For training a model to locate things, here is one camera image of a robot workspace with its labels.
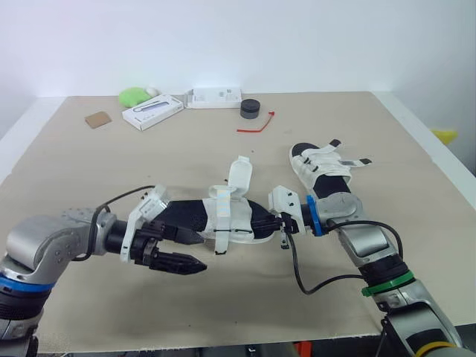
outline black cable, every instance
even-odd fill
[[[327,284],[330,284],[334,281],[341,280],[341,279],[364,279],[361,275],[356,275],[356,274],[345,274],[345,275],[338,275],[336,277],[331,277],[330,279],[327,279],[323,281],[322,283],[319,283],[317,286],[314,288],[307,290],[304,285],[303,281],[300,279],[300,273],[299,273],[299,265],[298,265],[298,253],[296,252],[296,245],[295,241],[292,239],[292,235],[290,233],[286,234],[288,236],[289,244],[291,246],[291,251],[292,251],[292,265],[295,270],[295,276],[296,276],[296,281],[297,284],[299,285],[300,290],[306,294],[306,295],[311,295],[314,294],[317,290],[325,287]]]
[[[377,352],[375,354],[375,357],[379,357],[380,355],[380,352],[382,351],[382,347],[384,345],[384,341],[385,341],[385,336],[387,334],[385,333],[385,330],[383,329],[382,330],[382,333],[380,334],[380,341],[379,341],[379,347],[377,347]]]
[[[122,199],[125,196],[131,195],[133,193],[136,193],[141,190],[147,190],[149,188],[154,188],[155,186],[148,185],[148,186],[142,186],[135,188],[134,190],[127,191],[119,196],[114,197],[113,199],[110,199],[107,202],[104,202],[101,206],[98,206],[96,210],[94,211],[91,219],[91,226],[89,228],[89,237],[88,237],[88,249],[86,253],[82,257],[75,257],[73,259],[74,262],[83,262],[87,260],[91,255],[94,250],[95,242],[96,242],[96,233],[97,233],[97,218],[99,216],[99,213],[101,213],[102,210],[106,210],[106,212],[110,212],[111,210],[109,209],[109,205],[113,202],[116,202],[118,199]]]
[[[349,222],[342,222],[342,223],[337,223],[335,225],[331,225],[329,228],[327,228],[328,231],[334,231],[337,228],[344,227],[345,225],[376,225],[382,228],[385,228],[389,230],[394,236],[396,240],[396,244],[399,249],[399,256],[403,259],[403,244],[402,244],[402,239],[400,238],[400,235],[398,232],[395,230],[395,228],[382,223],[382,222],[377,222],[377,221],[349,221]]]

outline tabletop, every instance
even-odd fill
[[[256,94],[261,115],[238,109],[186,109],[139,132],[122,119],[116,97],[69,97],[0,186],[0,249],[22,219],[96,207],[144,184],[163,184],[173,199],[200,199],[224,184],[231,162],[254,165],[246,197],[264,207],[283,185],[306,192],[289,148],[333,138],[343,158],[370,158],[354,169],[350,189],[371,219],[402,236],[405,262],[454,324],[476,321],[476,213],[425,151],[367,92]],[[261,133],[268,110],[276,115]],[[111,123],[91,129],[84,117],[105,111]],[[126,219],[140,195],[112,205]],[[357,270],[331,233],[298,237],[306,286]],[[122,263],[118,255],[70,263],[40,322],[41,352],[115,351],[297,341],[377,334],[382,313],[361,296],[360,280],[333,283],[312,296],[295,282],[290,251],[276,237],[259,245],[213,243],[164,251],[192,254],[207,271],[177,276]]]

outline black round object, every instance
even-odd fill
[[[255,119],[260,113],[260,102],[255,99],[245,99],[241,102],[239,113],[245,119]]]

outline white box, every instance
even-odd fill
[[[180,112],[184,104],[168,94],[161,94],[149,99],[138,106],[122,112],[125,121],[139,130],[145,130]]]
[[[194,88],[185,94],[186,108],[239,108],[240,105],[241,90],[237,87]]]

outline white bracket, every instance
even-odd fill
[[[145,193],[143,201],[137,205],[127,219],[126,233],[120,248],[120,260],[130,262],[130,250],[134,234],[145,222],[151,222],[168,205],[169,199],[166,188],[161,185],[155,186],[150,192]]]
[[[285,212],[297,223],[299,234],[305,234],[303,213],[300,210],[299,196],[284,186],[277,186],[268,195],[269,210],[273,214]]]

